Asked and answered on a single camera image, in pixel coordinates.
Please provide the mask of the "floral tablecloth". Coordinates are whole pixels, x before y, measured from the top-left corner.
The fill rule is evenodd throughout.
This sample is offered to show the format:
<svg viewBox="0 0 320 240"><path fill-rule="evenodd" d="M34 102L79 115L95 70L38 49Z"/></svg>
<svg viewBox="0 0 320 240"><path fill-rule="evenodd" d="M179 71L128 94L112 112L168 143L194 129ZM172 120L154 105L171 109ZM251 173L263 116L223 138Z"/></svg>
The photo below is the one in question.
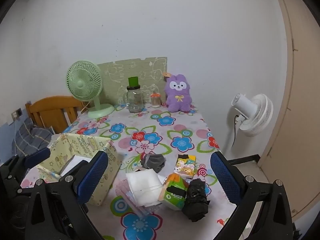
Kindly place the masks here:
<svg viewBox="0 0 320 240"><path fill-rule="evenodd" d="M95 150L110 167L89 201L104 239L214 239L235 209L210 166L219 146L196 108L171 113L123 105L102 118L79 116L50 141L52 154L22 181L55 182Z"/></svg>

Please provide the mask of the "glass mason jar mug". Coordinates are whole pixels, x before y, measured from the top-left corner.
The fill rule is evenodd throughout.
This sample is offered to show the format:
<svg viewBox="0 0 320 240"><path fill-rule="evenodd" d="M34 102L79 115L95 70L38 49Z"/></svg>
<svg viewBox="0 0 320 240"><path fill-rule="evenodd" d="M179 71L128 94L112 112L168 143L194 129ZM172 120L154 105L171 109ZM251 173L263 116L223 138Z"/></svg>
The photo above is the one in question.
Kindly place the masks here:
<svg viewBox="0 0 320 240"><path fill-rule="evenodd" d="M123 94L123 102L127 106L130 113L140 113L143 111L143 93L140 85L135 87L127 86L126 92Z"/></svg>

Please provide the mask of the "grey socks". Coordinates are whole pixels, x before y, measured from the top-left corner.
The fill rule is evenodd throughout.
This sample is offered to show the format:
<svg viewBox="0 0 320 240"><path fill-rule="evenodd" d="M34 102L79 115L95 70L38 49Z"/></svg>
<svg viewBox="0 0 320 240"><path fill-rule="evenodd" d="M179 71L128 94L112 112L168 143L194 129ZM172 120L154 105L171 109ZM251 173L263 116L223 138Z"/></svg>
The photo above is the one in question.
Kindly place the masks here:
<svg viewBox="0 0 320 240"><path fill-rule="evenodd" d="M143 154L141 165L145 169L152 169L156 173L159 173L165 166L166 159L162 154Z"/></svg>

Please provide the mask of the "white standing fan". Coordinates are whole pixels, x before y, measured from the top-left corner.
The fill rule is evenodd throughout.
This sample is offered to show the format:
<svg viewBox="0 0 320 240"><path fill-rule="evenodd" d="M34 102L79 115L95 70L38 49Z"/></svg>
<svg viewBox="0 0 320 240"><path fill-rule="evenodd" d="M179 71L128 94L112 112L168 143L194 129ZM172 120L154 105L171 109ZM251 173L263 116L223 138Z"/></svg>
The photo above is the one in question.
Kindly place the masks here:
<svg viewBox="0 0 320 240"><path fill-rule="evenodd" d="M265 94L252 98L238 93L231 101L228 113L230 132L223 153L229 160L259 154L258 140L272 120L274 106Z"/></svg>

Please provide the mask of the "yellow fabric storage box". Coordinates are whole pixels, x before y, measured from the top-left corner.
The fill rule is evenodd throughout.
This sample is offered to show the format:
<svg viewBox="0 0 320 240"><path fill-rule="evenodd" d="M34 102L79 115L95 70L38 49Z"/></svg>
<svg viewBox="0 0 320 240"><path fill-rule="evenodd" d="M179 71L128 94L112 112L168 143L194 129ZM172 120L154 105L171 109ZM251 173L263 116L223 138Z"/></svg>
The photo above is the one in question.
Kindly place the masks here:
<svg viewBox="0 0 320 240"><path fill-rule="evenodd" d="M89 204L101 206L120 168L120 157L113 141L109 138L64 133L48 148L50 157L36 166L39 177L46 182L57 182L74 156L92 159L98 151L107 153L108 166L89 199Z"/></svg>

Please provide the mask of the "green patterned cardboard panel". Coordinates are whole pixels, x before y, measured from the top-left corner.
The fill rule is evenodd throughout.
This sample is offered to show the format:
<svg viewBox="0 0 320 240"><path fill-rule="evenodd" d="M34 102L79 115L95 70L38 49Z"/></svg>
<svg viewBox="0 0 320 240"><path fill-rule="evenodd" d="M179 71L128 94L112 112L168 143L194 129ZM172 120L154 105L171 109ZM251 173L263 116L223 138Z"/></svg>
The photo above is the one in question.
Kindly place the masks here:
<svg viewBox="0 0 320 240"><path fill-rule="evenodd" d="M127 87L140 87L143 102L150 103L151 95L157 93L165 102L164 73L167 72L166 57L147 57L99 64L103 88L101 103L119 105L124 103Z"/></svg>

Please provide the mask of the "wall power socket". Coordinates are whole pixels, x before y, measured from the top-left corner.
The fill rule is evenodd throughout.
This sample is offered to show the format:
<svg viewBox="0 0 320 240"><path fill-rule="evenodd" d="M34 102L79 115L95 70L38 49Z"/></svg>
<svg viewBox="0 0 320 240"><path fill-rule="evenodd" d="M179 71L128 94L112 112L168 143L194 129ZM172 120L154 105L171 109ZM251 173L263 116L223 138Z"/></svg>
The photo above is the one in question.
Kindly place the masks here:
<svg viewBox="0 0 320 240"><path fill-rule="evenodd" d="M12 112L11 117L13 120L18 119L20 116L22 116L23 112L21 110L21 108L15 110L14 112Z"/></svg>

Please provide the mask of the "toothpick jar orange lid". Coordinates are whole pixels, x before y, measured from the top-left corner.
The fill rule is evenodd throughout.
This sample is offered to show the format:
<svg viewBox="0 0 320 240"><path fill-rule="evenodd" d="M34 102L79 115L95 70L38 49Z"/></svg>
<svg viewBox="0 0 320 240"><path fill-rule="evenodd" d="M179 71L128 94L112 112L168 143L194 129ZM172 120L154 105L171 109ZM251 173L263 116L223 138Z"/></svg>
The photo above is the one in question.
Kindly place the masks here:
<svg viewBox="0 0 320 240"><path fill-rule="evenodd" d="M153 92L150 96L152 107L160 107L161 106L161 95L159 93Z"/></svg>

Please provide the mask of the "yellow cartoon tissue pack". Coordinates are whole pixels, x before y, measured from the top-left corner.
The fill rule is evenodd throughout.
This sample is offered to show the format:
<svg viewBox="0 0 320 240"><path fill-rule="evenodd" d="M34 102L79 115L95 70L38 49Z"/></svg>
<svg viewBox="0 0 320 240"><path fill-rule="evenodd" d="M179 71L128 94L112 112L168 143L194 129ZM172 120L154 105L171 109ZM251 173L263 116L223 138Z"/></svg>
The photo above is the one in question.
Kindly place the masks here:
<svg viewBox="0 0 320 240"><path fill-rule="evenodd" d="M195 174L196 157L194 155L179 154L174 173L185 179L192 179Z"/></svg>

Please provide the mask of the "white cotton pad pack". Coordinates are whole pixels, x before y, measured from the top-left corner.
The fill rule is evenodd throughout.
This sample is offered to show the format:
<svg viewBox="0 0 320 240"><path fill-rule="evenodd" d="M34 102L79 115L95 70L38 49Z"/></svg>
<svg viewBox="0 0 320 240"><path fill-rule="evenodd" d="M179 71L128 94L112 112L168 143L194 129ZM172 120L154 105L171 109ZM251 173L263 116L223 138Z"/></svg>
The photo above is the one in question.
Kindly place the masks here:
<svg viewBox="0 0 320 240"><path fill-rule="evenodd" d="M126 179L137 206L153 206L160 203L158 198L163 184L154 170L127 173Z"/></svg>

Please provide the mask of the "pink wet wipes pack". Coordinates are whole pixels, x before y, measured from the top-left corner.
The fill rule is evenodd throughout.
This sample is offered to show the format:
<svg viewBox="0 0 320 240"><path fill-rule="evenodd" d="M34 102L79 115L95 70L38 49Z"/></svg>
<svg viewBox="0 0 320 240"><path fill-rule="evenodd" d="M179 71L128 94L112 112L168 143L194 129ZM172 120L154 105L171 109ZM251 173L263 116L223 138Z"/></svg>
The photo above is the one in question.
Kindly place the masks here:
<svg viewBox="0 0 320 240"><path fill-rule="evenodd" d="M139 206L134 199L134 196L130 190L129 184L126 179L121 180L116 185L115 191L118 196L121 196L124 199L124 201L127 203L127 205L132 209L132 211L139 218L144 218L148 215L151 215L151 214L155 213L161 207L160 202L158 202L156 204L148 204L148 205Z"/></svg>

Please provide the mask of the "blue plaid pillow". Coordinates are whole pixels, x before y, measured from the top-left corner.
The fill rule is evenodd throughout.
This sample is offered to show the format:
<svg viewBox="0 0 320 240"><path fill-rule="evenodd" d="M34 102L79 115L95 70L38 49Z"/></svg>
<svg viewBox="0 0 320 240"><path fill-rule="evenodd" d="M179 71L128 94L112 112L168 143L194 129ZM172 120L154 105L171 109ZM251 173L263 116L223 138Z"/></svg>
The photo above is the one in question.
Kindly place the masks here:
<svg viewBox="0 0 320 240"><path fill-rule="evenodd" d="M51 127L36 126L31 118L26 118L15 133L12 141L12 155L32 155L47 147L54 134Z"/></svg>

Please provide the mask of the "black plastic bag roll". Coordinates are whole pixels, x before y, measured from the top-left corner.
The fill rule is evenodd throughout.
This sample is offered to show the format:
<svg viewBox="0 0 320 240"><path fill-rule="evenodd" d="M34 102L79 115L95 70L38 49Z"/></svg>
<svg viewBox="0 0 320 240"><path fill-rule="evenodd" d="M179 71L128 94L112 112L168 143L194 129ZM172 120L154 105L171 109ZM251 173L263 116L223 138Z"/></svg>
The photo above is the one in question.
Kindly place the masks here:
<svg viewBox="0 0 320 240"><path fill-rule="evenodd" d="M205 192L206 184L200 179L190 182L182 212L192 222L197 222L208 213L210 201Z"/></svg>

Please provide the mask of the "purple plush bunny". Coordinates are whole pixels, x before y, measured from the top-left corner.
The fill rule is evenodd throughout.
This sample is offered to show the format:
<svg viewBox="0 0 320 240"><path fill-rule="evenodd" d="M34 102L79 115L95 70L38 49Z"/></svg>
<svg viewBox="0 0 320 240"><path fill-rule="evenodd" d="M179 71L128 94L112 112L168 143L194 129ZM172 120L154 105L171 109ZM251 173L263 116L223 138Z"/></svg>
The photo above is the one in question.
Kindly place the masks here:
<svg viewBox="0 0 320 240"><path fill-rule="evenodd" d="M190 86L186 77L182 74L171 75L167 77L165 85L166 105L168 111L189 112L191 109L192 98L190 95Z"/></svg>

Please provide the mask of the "green orange tissue pack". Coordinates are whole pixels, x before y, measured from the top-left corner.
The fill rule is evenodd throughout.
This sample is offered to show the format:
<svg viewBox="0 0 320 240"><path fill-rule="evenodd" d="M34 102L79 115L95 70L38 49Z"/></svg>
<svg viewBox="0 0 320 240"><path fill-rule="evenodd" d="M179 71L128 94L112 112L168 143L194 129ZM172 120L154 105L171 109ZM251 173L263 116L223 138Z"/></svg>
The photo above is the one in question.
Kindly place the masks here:
<svg viewBox="0 0 320 240"><path fill-rule="evenodd" d="M188 187L189 184L180 175L172 173L167 177L158 201L174 211L181 211Z"/></svg>

